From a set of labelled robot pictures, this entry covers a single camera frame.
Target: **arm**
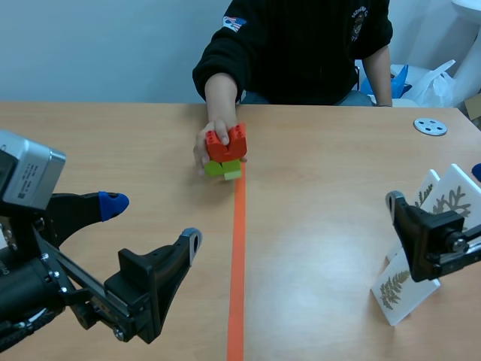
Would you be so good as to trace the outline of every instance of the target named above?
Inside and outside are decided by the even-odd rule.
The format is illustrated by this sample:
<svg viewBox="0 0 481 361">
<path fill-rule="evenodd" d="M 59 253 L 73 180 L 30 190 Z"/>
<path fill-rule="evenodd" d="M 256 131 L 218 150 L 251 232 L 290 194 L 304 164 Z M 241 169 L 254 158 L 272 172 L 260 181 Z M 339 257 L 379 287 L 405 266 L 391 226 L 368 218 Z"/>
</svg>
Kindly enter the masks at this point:
<svg viewBox="0 0 481 361">
<path fill-rule="evenodd" d="M 392 106 L 391 59 L 386 45 L 362 61 L 378 106 Z"/>
<path fill-rule="evenodd" d="M 234 81 L 237 87 L 234 102 L 240 100 L 268 39 L 268 16 L 273 10 L 271 2 L 233 0 L 229 5 L 222 28 L 214 34 L 192 73 L 195 87 L 206 101 L 210 101 L 206 94 L 207 82 L 216 74 L 227 74 Z M 221 83 L 225 86 L 227 80 L 216 80 L 213 82 L 215 86 L 210 86 L 217 88 Z"/>
<path fill-rule="evenodd" d="M 378 105 L 392 106 L 391 59 L 388 45 L 392 39 L 389 0 L 372 0 L 361 33 L 354 43 L 354 57 L 362 59 Z"/>
<path fill-rule="evenodd" d="M 237 122 L 235 116 L 237 84 L 234 79 L 226 73 L 215 74 L 206 82 L 204 91 L 209 123 L 221 120 L 227 129 L 235 126 Z"/>
</svg>

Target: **hoodie logo patch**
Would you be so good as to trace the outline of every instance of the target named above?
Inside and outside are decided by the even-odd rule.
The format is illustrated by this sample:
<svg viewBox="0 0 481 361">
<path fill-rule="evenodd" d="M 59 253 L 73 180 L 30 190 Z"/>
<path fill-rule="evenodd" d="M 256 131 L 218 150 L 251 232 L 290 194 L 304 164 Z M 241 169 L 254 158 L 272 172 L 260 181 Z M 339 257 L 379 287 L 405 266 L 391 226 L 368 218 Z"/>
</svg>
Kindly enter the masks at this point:
<svg viewBox="0 0 481 361">
<path fill-rule="evenodd" d="M 247 21 L 240 17 L 224 17 L 222 27 L 228 28 L 234 32 L 238 32 L 242 25 L 246 25 Z"/>
<path fill-rule="evenodd" d="M 361 33 L 362 24 L 368 17 L 369 10 L 365 6 L 361 6 L 358 10 L 354 11 L 352 18 L 354 19 L 354 29 L 352 30 L 351 41 L 358 40 Z"/>
</svg>

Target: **robotic arm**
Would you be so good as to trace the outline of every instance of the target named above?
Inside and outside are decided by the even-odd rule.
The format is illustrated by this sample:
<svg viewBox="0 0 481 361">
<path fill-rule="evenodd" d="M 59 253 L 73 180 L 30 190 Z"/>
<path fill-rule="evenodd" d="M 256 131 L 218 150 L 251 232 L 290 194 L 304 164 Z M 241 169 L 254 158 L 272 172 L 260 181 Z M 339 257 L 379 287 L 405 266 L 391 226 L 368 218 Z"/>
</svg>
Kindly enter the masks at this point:
<svg viewBox="0 0 481 361">
<path fill-rule="evenodd" d="M 119 193 L 52 194 L 65 154 L 0 131 L 0 352 L 69 306 L 80 325 L 98 321 L 120 341 L 156 339 L 202 242 L 186 229 L 172 244 L 139 256 L 119 252 L 120 270 L 104 284 L 60 252 L 79 229 L 121 214 Z"/>
<path fill-rule="evenodd" d="M 386 204 L 406 253 L 415 282 L 434 280 L 481 260 L 481 225 L 463 232 L 464 218 L 454 211 L 429 214 L 408 205 L 400 192 L 390 192 Z"/>
</svg>

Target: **black hoodie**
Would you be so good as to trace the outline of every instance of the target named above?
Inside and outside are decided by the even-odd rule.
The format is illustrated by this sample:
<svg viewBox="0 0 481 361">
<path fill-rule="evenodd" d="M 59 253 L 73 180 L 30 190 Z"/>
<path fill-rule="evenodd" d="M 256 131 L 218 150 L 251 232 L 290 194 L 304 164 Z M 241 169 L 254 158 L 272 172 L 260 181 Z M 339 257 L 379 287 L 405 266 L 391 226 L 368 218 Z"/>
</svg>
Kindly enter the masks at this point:
<svg viewBox="0 0 481 361">
<path fill-rule="evenodd" d="M 390 43 L 389 0 L 233 0 L 193 71 L 198 93 L 227 73 L 273 104 L 332 105 L 354 87 L 354 60 Z"/>
</svg>

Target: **screw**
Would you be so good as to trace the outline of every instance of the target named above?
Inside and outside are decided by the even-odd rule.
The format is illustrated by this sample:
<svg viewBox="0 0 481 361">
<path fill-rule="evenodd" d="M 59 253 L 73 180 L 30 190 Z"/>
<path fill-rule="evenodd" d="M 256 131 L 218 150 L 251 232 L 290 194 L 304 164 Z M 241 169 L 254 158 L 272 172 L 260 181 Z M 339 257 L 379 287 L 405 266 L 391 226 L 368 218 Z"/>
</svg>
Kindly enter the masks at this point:
<svg viewBox="0 0 481 361">
<path fill-rule="evenodd" d="M 461 252 L 464 250 L 465 247 L 466 242 L 464 241 L 464 239 L 458 239 L 452 245 L 452 250 L 454 250 L 455 252 Z"/>
<path fill-rule="evenodd" d="M 123 340 L 126 339 L 123 331 L 121 329 L 119 329 L 118 327 L 113 329 L 113 334 L 115 335 L 116 339 L 119 340 L 119 341 L 123 341 Z"/>
<path fill-rule="evenodd" d="M 41 232 L 45 229 L 45 221 L 43 218 L 40 218 L 39 220 L 35 221 L 35 228 Z"/>
</svg>

